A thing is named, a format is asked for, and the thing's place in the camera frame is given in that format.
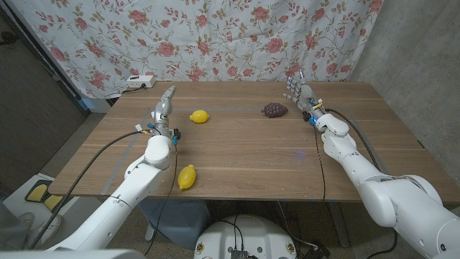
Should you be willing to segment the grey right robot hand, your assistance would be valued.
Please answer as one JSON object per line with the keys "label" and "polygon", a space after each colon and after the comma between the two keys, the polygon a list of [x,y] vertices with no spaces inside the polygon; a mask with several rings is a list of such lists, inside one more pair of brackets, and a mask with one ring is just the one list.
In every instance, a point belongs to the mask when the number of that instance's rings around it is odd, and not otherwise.
{"label": "grey right robot hand", "polygon": [[287,78],[287,89],[291,94],[283,96],[291,100],[302,111],[303,119],[312,125],[326,112],[322,102],[316,98],[312,88],[307,84],[306,77],[302,69],[298,71],[299,78],[291,76]]}

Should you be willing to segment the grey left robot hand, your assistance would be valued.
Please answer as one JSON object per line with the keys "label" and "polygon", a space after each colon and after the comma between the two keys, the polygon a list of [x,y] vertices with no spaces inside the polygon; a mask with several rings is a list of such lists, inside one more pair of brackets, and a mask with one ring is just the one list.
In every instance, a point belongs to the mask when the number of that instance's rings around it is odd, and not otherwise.
{"label": "grey left robot hand", "polygon": [[164,92],[151,115],[153,118],[152,134],[168,137],[174,145],[177,145],[181,133],[177,128],[170,129],[169,127],[169,116],[173,112],[172,99],[175,90],[176,86],[171,86]]}

